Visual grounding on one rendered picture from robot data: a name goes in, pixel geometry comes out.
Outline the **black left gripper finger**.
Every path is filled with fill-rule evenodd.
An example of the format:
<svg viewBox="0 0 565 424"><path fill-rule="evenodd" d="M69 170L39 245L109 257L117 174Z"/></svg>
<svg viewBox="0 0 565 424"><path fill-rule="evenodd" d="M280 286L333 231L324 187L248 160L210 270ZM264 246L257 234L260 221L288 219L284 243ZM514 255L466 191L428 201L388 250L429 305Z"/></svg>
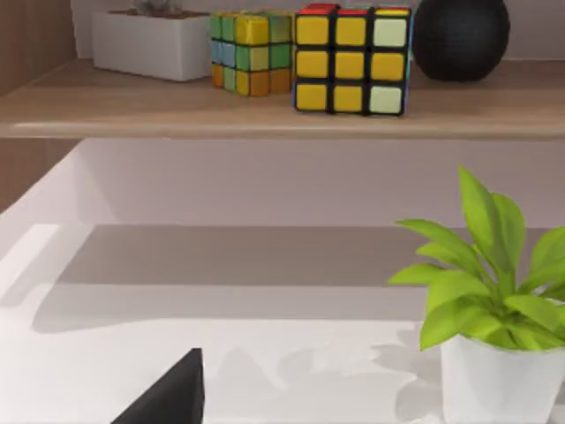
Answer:
<svg viewBox="0 0 565 424"><path fill-rule="evenodd" d="M203 424L203 351L192 348L110 424Z"/></svg>

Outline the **wooden shelf unit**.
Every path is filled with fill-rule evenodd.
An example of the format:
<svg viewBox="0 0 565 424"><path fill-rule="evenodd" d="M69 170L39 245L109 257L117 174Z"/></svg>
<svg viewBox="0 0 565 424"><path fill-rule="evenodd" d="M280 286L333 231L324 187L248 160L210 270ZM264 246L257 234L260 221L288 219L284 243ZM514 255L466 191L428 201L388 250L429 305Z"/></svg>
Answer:
<svg viewBox="0 0 565 424"><path fill-rule="evenodd" d="M405 117L299 113L207 80L68 64L0 98L0 136L78 141L12 207L37 223L457 226L458 167L531 226L565 221L565 63L471 85L415 72Z"/></svg>

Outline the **green plant in white pot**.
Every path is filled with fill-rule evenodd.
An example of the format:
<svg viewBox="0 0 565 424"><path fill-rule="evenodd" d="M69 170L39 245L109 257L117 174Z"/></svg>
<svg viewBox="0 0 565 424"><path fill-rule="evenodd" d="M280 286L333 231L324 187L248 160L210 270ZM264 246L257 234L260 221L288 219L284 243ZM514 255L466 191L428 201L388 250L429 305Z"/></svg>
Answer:
<svg viewBox="0 0 565 424"><path fill-rule="evenodd" d="M423 236L420 263L391 284L422 284L419 347L441 350L445 424L549 424L565 383L565 226L546 231L517 269L526 223L508 196L460 168L469 240L426 219L399 225Z"/></svg>

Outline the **small green orange puzzle cube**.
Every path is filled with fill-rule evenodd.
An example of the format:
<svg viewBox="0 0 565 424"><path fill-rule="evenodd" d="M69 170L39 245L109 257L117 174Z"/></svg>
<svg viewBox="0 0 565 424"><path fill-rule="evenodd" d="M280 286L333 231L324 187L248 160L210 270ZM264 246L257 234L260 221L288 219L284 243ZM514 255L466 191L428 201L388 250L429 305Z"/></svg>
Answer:
<svg viewBox="0 0 565 424"><path fill-rule="evenodd" d="M287 94L293 77L295 14L219 11L209 15L211 79L242 96Z"/></svg>

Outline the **white rectangular planter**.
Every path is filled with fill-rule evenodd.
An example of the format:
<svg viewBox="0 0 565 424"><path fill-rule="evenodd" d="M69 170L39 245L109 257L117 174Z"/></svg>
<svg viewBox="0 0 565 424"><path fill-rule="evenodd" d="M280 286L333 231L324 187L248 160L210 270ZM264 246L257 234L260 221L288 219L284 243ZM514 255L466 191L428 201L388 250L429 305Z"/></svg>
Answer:
<svg viewBox="0 0 565 424"><path fill-rule="evenodd" d="M94 66L186 82L212 74L209 14L185 11L181 0L132 0L127 10L91 18Z"/></svg>

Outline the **large yellow puzzle cube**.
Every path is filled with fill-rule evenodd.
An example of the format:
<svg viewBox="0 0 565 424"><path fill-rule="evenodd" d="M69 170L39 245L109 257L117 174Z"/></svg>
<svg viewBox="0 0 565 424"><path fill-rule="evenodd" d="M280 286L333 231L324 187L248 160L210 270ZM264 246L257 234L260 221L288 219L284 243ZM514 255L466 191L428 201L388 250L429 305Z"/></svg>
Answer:
<svg viewBox="0 0 565 424"><path fill-rule="evenodd" d="M293 106L400 117L411 75L410 7L309 4L295 17Z"/></svg>

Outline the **black round vase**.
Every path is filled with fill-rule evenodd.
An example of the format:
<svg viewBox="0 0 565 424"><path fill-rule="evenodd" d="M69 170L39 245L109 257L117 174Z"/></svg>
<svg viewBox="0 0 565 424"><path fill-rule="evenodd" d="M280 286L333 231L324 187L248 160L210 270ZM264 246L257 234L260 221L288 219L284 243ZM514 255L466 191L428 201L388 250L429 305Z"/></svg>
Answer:
<svg viewBox="0 0 565 424"><path fill-rule="evenodd" d="M415 62L432 80L482 80L509 44L504 0L420 0L413 25Z"/></svg>

